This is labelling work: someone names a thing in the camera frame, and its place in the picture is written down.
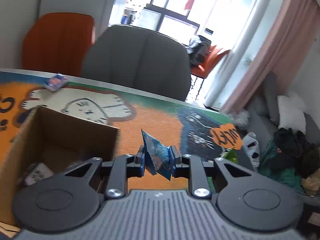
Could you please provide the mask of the blue snack bag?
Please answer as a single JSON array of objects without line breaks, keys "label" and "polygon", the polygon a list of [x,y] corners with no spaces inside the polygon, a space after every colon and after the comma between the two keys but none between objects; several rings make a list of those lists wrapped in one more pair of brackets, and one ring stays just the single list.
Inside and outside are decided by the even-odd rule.
[{"label": "blue snack bag", "polygon": [[171,180],[169,148],[142,130],[146,169],[154,176],[160,174]]}]

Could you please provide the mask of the grey upholstered chair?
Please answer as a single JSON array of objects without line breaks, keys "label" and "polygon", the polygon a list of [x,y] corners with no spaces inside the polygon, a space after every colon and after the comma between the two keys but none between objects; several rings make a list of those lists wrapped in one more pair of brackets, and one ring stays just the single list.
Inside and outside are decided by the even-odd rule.
[{"label": "grey upholstered chair", "polygon": [[81,77],[184,101],[191,85],[185,47],[153,30],[108,27],[86,53]]}]

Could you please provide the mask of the grey sofa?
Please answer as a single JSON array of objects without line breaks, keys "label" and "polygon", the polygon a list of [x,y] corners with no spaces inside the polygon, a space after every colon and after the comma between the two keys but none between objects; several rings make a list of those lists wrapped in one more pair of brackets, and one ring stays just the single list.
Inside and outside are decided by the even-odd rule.
[{"label": "grey sofa", "polygon": [[246,106],[248,135],[259,144],[260,174],[311,196],[319,194],[319,127],[295,93],[280,95],[270,72]]}]

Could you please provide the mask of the orange chair beside table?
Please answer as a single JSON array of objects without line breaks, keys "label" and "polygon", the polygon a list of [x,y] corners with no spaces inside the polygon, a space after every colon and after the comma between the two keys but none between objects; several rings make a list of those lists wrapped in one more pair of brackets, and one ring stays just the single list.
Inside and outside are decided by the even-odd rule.
[{"label": "orange chair beside table", "polygon": [[82,60],[95,40],[92,16],[71,12],[43,15],[22,44],[22,68],[80,76]]}]

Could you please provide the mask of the dark backpack on chair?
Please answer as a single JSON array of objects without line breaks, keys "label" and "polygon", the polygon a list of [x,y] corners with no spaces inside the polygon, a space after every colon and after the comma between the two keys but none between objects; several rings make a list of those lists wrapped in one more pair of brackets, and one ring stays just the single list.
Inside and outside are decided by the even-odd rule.
[{"label": "dark backpack on chair", "polygon": [[205,62],[210,55],[211,43],[211,40],[202,35],[194,35],[190,39],[189,44],[186,46],[186,51],[191,67],[196,67]]}]

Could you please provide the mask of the cartoon cat table mat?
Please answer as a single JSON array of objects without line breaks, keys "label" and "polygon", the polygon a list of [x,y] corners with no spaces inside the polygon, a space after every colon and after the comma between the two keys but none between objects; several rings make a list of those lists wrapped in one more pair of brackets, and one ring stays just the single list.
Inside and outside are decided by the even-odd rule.
[{"label": "cartoon cat table mat", "polygon": [[163,145],[176,146],[181,154],[212,160],[233,148],[240,163],[250,165],[239,133],[221,114],[75,82],[51,92],[43,83],[42,77],[1,72],[1,127],[20,111],[47,107],[118,128],[114,156],[135,153],[143,144],[143,130]]}]

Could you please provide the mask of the green snack bag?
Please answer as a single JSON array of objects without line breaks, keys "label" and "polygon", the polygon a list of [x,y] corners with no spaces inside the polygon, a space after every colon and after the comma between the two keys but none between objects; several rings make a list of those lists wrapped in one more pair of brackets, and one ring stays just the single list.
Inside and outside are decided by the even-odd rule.
[{"label": "green snack bag", "polygon": [[227,159],[228,161],[231,161],[233,163],[238,164],[239,163],[239,159],[238,159],[238,155],[235,151],[235,149],[230,149],[229,151],[225,152],[223,155],[221,155],[221,157],[223,159]]}]

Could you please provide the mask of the pink curtain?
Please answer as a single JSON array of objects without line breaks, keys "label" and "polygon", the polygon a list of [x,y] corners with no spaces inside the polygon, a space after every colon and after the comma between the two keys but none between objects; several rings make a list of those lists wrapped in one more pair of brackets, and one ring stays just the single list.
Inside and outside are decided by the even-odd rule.
[{"label": "pink curtain", "polygon": [[242,110],[270,72],[276,75],[278,92],[284,92],[297,74],[318,32],[317,0],[283,0],[255,59],[221,110],[225,113]]}]

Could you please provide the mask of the orange chair by window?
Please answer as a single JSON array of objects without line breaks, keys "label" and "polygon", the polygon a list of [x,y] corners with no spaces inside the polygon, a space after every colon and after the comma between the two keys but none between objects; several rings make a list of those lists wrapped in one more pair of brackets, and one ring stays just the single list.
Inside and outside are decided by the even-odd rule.
[{"label": "orange chair by window", "polygon": [[219,48],[217,45],[211,46],[209,55],[205,57],[204,63],[199,64],[196,67],[191,68],[191,74],[202,79],[206,79],[213,68],[228,55],[230,49]]}]

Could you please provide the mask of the black clothes on floor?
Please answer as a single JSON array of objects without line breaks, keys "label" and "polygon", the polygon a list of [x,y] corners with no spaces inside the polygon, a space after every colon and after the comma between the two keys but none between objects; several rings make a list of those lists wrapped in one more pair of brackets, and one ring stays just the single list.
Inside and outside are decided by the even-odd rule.
[{"label": "black clothes on floor", "polygon": [[294,168],[295,174],[306,179],[319,169],[319,149],[306,140],[301,131],[281,128],[274,133],[273,142],[277,153],[271,160],[271,168]]}]

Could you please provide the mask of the small blue card box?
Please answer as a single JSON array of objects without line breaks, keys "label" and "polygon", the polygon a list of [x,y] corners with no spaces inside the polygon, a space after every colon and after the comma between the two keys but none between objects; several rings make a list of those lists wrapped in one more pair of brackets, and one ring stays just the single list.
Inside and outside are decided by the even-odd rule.
[{"label": "small blue card box", "polygon": [[62,74],[56,74],[50,78],[48,78],[44,82],[44,88],[48,89],[51,92],[55,92],[60,90],[64,85],[68,83],[67,77]]}]

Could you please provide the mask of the white black-text snack packet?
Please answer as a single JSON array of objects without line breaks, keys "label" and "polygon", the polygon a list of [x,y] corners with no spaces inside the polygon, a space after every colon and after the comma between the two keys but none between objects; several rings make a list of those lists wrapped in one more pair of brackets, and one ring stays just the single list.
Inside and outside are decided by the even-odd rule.
[{"label": "white black-text snack packet", "polygon": [[54,173],[44,163],[33,163],[27,169],[27,175],[24,179],[24,184],[30,186],[38,183],[46,178],[49,178]]}]

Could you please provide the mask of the cardboard box on table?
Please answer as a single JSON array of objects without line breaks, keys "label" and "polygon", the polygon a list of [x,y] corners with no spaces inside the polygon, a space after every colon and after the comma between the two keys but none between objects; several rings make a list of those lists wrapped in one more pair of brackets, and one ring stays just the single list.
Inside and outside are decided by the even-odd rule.
[{"label": "cardboard box on table", "polygon": [[1,222],[16,225],[12,200],[24,188],[23,174],[32,163],[52,172],[77,161],[114,158],[119,129],[47,107],[18,112],[1,127]]}]

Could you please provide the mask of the white pillow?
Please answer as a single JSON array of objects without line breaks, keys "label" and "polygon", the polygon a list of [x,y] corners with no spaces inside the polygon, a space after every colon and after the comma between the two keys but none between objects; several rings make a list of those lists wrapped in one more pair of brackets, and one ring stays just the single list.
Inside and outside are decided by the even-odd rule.
[{"label": "white pillow", "polygon": [[277,97],[279,108],[278,128],[292,129],[294,133],[301,131],[306,133],[305,114],[310,113],[310,107],[294,91],[289,90],[286,95]]}]

